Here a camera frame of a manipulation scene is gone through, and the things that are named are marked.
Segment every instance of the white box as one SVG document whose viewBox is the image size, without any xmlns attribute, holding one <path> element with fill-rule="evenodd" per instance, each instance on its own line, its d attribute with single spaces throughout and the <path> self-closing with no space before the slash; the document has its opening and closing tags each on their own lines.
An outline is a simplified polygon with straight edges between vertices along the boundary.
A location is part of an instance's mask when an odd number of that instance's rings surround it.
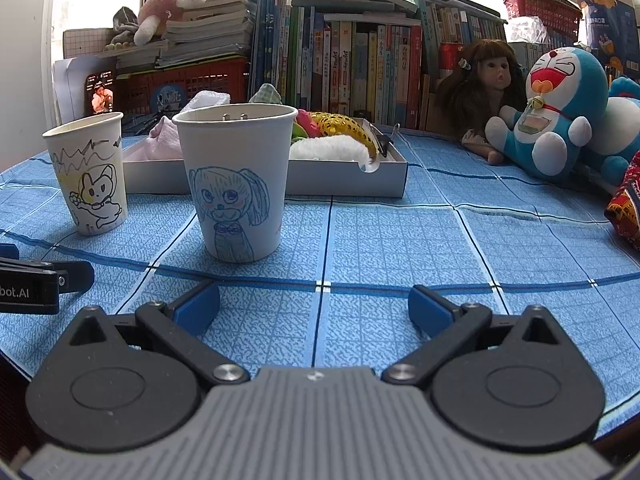
<svg viewBox="0 0 640 480">
<path fill-rule="evenodd" d="M 142 148 L 137 142 L 122 152 L 127 194 L 191 192 L 182 160 L 131 160 Z M 401 198 L 407 161 L 392 144 L 386 157 L 378 155 L 378 160 L 380 164 L 369 172 L 362 171 L 357 162 L 290 160 L 286 194 Z"/>
</svg>

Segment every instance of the metal bolt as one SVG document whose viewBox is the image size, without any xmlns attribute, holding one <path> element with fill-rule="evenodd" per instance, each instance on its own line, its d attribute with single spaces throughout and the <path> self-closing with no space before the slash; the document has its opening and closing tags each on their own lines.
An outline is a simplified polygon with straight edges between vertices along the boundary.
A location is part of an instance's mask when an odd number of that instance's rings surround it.
<svg viewBox="0 0 640 480">
<path fill-rule="evenodd" d="M 389 368 L 388 375 L 396 381 L 409 381 L 415 379 L 415 366 L 398 363 Z"/>
<path fill-rule="evenodd" d="M 219 381 L 225 381 L 231 383 L 237 381 L 244 374 L 244 370 L 235 364 L 227 363 L 224 365 L 216 366 L 213 369 L 213 376 Z"/>
<path fill-rule="evenodd" d="M 316 382 L 324 379 L 324 374 L 322 372 L 319 372 L 318 370 L 314 370 L 310 374 L 307 374 L 306 378 L 309 379 L 310 381 L 313 381 L 313 382 L 316 383 Z"/>
</svg>

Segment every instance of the gray ribbed plate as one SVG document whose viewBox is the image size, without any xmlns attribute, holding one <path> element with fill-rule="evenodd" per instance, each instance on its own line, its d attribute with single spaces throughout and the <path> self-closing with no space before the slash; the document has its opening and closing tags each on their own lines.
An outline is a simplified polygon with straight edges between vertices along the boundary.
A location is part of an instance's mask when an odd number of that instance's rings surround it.
<svg viewBox="0 0 640 480">
<path fill-rule="evenodd" d="M 365 367 L 263 368 L 213 388 L 151 446 L 115 455 L 45 446 L 22 468 L 33 480 L 595 480 L 609 471 L 587 445 L 539 456 L 477 446 L 420 390 Z"/>
</svg>

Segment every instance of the cup rim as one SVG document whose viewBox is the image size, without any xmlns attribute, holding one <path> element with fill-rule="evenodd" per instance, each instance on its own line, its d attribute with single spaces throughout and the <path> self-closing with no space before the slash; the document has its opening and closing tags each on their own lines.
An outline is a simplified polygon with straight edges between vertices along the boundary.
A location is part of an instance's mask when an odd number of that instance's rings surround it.
<svg viewBox="0 0 640 480">
<path fill-rule="evenodd" d="M 44 139 L 49 137 L 59 137 L 64 134 L 71 134 L 87 126 L 96 126 L 98 124 L 111 123 L 115 120 L 120 120 L 124 117 L 122 112 L 109 112 L 108 114 L 99 114 L 90 117 L 85 117 L 70 123 L 60 124 L 42 134 Z"/>
<path fill-rule="evenodd" d="M 182 118 L 186 114 L 196 112 L 196 111 L 209 110 L 211 108 L 233 108 L 233 107 L 239 107 L 239 106 L 276 106 L 276 107 L 282 108 L 283 113 L 280 115 L 274 115 L 270 117 L 260 117 L 255 119 L 242 119 L 242 120 L 232 119 L 229 121 L 223 121 L 222 119 L 220 119 L 219 121 L 187 121 Z M 183 126 L 209 126 L 211 124 L 224 124 L 225 126 L 238 126 L 242 124 L 252 124 L 258 121 L 264 121 L 269 119 L 283 119 L 283 118 L 289 118 L 289 117 L 295 118 L 297 115 L 298 115 L 298 109 L 289 105 L 279 105 L 277 103 L 238 103 L 238 104 L 232 104 L 232 105 L 206 106 L 203 108 L 195 108 L 193 110 L 187 110 L 186 112 L 180 112 L 174 115 L 174 118 L 172 119 L 172 121 L 176 125 L 181 124 Z"/>
</svg>

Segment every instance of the brown hair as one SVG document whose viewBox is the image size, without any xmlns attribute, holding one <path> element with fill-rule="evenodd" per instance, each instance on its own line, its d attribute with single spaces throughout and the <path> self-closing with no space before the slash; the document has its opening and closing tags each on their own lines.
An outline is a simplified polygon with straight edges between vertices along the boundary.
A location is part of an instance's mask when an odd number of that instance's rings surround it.
<svg viewBox="0 0 640 480">
<path fill-rule="evenodd" d="M 525 75 L 516 62 L 513 49 L 502 40 L 477 40 L 462 50 L 462 58 L 471 65 L 471 70 L 456 65 L 453 74 L 440 83 L 436 92 L 436 106 L 460 136 L 469 129 L 484 132 L 493 115 L 488 95 L 478 76 L 478 63 L 494 57 L 507 58 L 511 72 L 511 84 L 505 88 L 500 106 L 511 106 L 520 112 L 527 106 Z"/>
</svg>

